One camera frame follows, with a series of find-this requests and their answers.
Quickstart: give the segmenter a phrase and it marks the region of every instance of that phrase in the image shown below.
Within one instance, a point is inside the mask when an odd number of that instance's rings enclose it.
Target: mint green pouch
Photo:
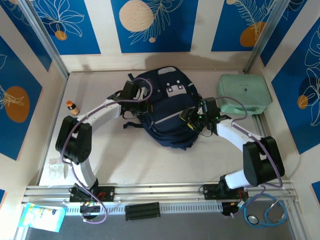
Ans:
[[[224,74],[216,87],[218,97],[237,99],[247,109],[249,115],[261,114],[271,103],[271,97],[265,79],[259,75]],[[218,99],[221,112],[244,115],[245,111],[236,101]]]

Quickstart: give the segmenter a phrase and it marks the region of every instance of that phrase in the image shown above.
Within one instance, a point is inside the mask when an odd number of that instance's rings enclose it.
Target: orange bottle cap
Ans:
[[[73,104],[74,104],[74,103],[73,103],[72,101],[67,101],[67,102],[66,102],[66,105],[67,105],[68,107],[71,107]]]

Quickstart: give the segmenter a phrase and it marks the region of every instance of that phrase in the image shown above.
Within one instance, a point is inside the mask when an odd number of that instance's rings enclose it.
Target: gray floor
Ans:
[[[261,221],[270,202],[255,202],[248,214]],[[281,216],[279,209],[275,215]],[[278,227],[255,229],[243,213],[232,219],[221,213],[162,214],[160,218],[125,221],[124,215],[110,215],[99,225],[84,223],[80,216],[66,216],[59,233],[29,228],[27,240],[294,240],[287,221]]]

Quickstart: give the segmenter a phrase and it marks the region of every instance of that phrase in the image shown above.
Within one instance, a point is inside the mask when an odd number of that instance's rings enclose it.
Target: white wall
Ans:
[[[42,85],[18,160],[0,154],[0,189],[6,191],[0,209],[0,239],[10,239],[20,219],[26,186],[37,177],[65,80],[54,64],[46,71],[1,7],[0,22],[1,37]]]
[[[122,54],[111,0],[85,0],[101,54],[61,58],[70,72],[145,70],[169,65],[181,69],[243,69],[250,51],[211,52],[224,2],[198,1],[191,52]]]
[[[264,68],[260,59],[251,74],[262,74],[268,84],[272,104],[264,112],[271,135],[276,139],[286,175],[296,188],[302,215],[314,240],[320,238],[320,205],[313,196],[311,183],[320,181],[320,145],[299,155],[271,81],[320,17],[320,1],[308,0]]]

